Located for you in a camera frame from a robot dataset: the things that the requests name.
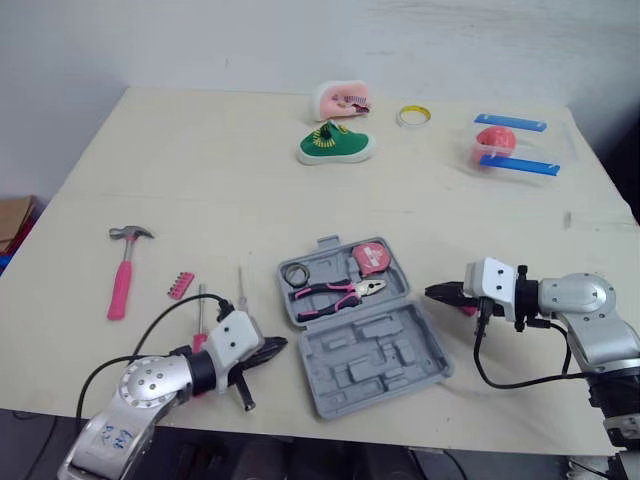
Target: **screwdriver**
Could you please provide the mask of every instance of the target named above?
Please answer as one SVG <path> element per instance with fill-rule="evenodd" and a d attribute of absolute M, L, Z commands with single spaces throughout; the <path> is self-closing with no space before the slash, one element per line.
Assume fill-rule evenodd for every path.
<path fill-rule="evenodd" d="M 249 315 L 249 305 L 247 304 L 247 296 L 244 294 L 244 282 L 242 281 L 242 267 L 238 267 L 238 310 Z"/>
<path fill-rule="evenodd" d="M 204 283 L 198 285 L 198 295 L 207 292 L 207 286 Z M 202 344 L 207 341 L 207 331 L 204 327 L 204 298 L 198 299 L 198 331 L 193 336 L 193 353 L 198 353 Z"/>

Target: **hammer handle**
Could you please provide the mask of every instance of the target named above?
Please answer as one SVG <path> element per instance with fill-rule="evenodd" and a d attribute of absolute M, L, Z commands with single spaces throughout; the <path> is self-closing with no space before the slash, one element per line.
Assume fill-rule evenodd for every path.
<path fill-rule="evenodd" d="M 123 261 L 118 267 L 116 280 L 113 284 L 113 297 L 107 313 L 109 320 L 122 320 L 129 296 L 129 284 L 131 283 L 131 262 Z"/>

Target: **table surface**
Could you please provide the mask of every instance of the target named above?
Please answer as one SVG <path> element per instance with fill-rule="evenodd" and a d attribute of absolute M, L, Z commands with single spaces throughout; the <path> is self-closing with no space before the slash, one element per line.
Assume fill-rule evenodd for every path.
<path fill-rule="evenodd" d="M 371 160 L 305 167 L 295 160 L 313 126 L 305 97 L 129 89 L 0 278 L 0 407 L 73 415 L 89 372 L 130 353 L 170 305 L 166 291 L 178 272 L 196 272 L 196 282 L 235 301 L 242 266 L 264 334 L 290 344 L 247 373 L 253 412 L 242 411 L 235 392 L 211 393 L 174 409 L 165 425 L 475 450 L 613 451 L 584 381 L 491 389 L 473 364 L 474 320 L 422 292 L 462 280 L 466 263 L 485 256 L 527 263 L 530 278 L 596 272 L 616 286 L 619 313 L 638 328 L 640 235 L 628 206 L 566 108 L 520 110 L 566 125 L 576 159 L 557 178 L 479 177 L 461 168 L 460 138 L 486 106 L 426 104 L 430 124 L 405 130 L 394 121 L 403 102 L 376 102 L 369 118 L 344 122 L 376 136 Z M 581 221 L 567 225 L 568 212 Z M 124 245 L 107 230 L 126 224 L 146 226 L 156 238 L 137 243 L 127 317 L 110 322 L 105 313 Z M 300 331 L 286 316 L 275 269 L 331 234 L 389 242 L 410 298 L 424 305 L 453 359 L 453 377 L 335 420 L 315 414 Z M 189 343 L 196 308 L 167 318 L 143 353 Z M 214 317 L 211 304 L 210 326 Z M 483 342 L 486 369 L 502 382 L 558 373 L 563 354 L 560 335 L 517 334 L 501 319 Z M 107 403 L 121 370 L 110 367 L 95 379 L 86 416 Z"/>

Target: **toy shoe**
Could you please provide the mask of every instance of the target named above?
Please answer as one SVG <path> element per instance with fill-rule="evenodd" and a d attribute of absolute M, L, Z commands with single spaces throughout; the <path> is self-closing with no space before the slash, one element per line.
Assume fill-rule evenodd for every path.
<path fill-rule="evenodd" d="M 305 165 L 358 163 L 373 155 L 371 135 L 355 133 L 329 121 L 306 136 L 298 146 L 298 161 Z"/>

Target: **pink bit holder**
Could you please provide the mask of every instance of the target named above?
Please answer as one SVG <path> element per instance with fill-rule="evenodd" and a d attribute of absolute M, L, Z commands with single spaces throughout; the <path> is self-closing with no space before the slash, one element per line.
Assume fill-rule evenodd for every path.
<path fill-rule="evenodd" d="M 167 295 L 169 295 L 174 300 L 180 300 L 184 296 L 184 293 L 187 291 L 194 278 L 194 273 L 180 272 L 180 275 L 178 275 L 176 281 L 173 282 L 173 285 L 171 286 L 171 288 L 169 288 Z"/>

